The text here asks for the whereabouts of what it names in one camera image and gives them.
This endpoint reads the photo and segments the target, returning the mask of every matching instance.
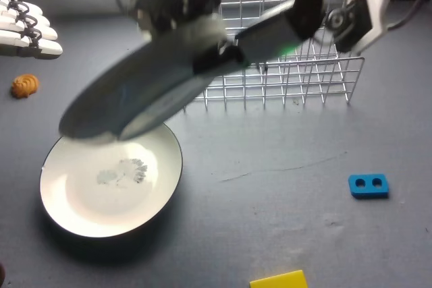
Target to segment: dish rack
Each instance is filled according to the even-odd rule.
[[[222,0],[219,14],[227,26],[229,37],[234,37],[247,28],[261,14],[286,0]],[[325,0],[327,10],[341,5],[343,0]],[[273,61],[263,62],[248,69],[216,77],[196,97],[207,109],[212,100],[262,100],[264,106],[270,99],[279,99],[286,104],[290,98],[303,104],[309,97],[328,96],[345,98],[349,103],[357,85],[363,57],[342,55],[336,51],[330,33],[320,28],[314,39],[310,39],[294,52]]]

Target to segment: blue block with two holes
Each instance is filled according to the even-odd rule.
[[[357,199],[388,198],[389,184],[385,175],[374,173],[371,175],[351,175],[348,178],[350,191]]]

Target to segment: gray table surface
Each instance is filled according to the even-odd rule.
[[[430,287],[432,11],[365,53],[352,98],[192,103],[167,122],[184,153],[169,206],[127,238],[88,241],[45,216],[39,174],[59,118],[140,44],[122,18],[55,25],[55,61],[0,59],[0,261],[13,287],[248,287],[303,269],[309,287]],[[35,74],[40,91],[9,95]],[[389,200],[356,201],[352,173],[385,173]]]

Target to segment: robotic hand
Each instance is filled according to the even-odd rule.
[[[315,37],[323,22],[339,51],[358,54],[405,24],[425,0],[387,26],[389,2],[346,0],[326,14],[323,0],[286,1],[231,40],[214,13],[221,0],[130,0],[125,11],[152,41],[91,84],[65,112],[59,130],[96,143],[139,136],[187,105],[215,76],[290,52]]]
[[[0,55],[56,59],[63,49],[42,10],[22,0],[0,0]]]

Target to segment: hole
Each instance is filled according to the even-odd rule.
[[[363,179],[357,179],[356,180],[356,186],[363,188],[366,185],[365,181]]]
[[[374,179],[372,180],[372,184],[373,184],[373,186],[376,187],[376,188],[381,188],[381,187],[383,186],[383,182],[381,181],[380,178],[374,178]]]

